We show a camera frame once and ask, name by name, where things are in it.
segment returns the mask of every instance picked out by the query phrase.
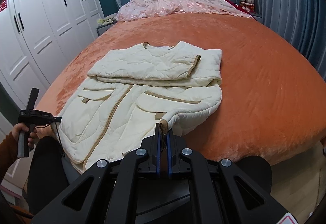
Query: blue curtain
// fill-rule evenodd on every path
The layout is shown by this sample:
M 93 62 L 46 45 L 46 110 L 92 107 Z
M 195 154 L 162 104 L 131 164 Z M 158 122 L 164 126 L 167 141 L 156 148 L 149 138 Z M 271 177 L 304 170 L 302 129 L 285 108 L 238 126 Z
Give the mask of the blue curtain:
M 326 81 L 325 0 L 255 0 L 262 23 L 292 44 Z

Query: pink sheer fabric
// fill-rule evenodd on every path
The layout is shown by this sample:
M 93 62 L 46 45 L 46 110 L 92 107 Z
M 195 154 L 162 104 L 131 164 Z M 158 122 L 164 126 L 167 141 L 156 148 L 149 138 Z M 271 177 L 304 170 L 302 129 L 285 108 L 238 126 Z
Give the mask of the pink sheer fabric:
M 226 0 L 130 0 L 119 9 L 117 20 L 128 22 L 173 13 L 216 13 L 252 18 Z

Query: person's leg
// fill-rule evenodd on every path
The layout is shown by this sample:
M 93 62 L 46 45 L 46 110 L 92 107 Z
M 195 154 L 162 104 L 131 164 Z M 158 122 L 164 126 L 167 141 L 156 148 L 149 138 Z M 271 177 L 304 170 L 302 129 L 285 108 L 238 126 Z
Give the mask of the person's leg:
M 37 214 L 69 185 L 61 162 L 60 144 L 43 137 L 33 155 L 27 183 L 29 211 Z
M 267 193 L 272 189 L 272 168 L 269 163 L 258 156 L 249 156 L 235 163 Z

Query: orange velvet blanket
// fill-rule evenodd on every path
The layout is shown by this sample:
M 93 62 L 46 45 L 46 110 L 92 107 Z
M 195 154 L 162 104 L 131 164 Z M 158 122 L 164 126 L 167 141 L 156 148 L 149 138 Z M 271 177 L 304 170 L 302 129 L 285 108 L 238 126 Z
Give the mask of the orange velvet blanket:
M 275 164 L 326 136 L 326 84 L 317 71 L 269 28 L 230 15 L 180 13 L 119 22 L 66 67 L 37 109 L 57 115 L 111 49 L 180 40 L 223 50 L 222 103 L 185 136 L 188 147 L 212 160 L 259 155 Z

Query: silver screw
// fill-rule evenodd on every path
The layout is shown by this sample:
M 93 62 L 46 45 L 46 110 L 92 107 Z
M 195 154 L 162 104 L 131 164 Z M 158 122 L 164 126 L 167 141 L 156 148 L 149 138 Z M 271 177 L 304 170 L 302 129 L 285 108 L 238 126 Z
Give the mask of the silver screw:
M 184 155 L 190 155 L 191 153 L 192 153 L 192 150 L 189 148 L 184 148 L 182 150 L 182 154 L 184 154 Z
M 139 156 L 143 156 L 146 154 L 146 150 L 145 149 L 138 149 L 136 150 L 136 154 Z
M 224 167 L 230 167 L 232 162 L 229 160 L 229 159 L 223 159 L 221 160 L 221 164 L 224 166 Z
M 108 162 L 106 160 L 99 160 L 96 165 L 97 167 L 103 168 L 108 164 Z

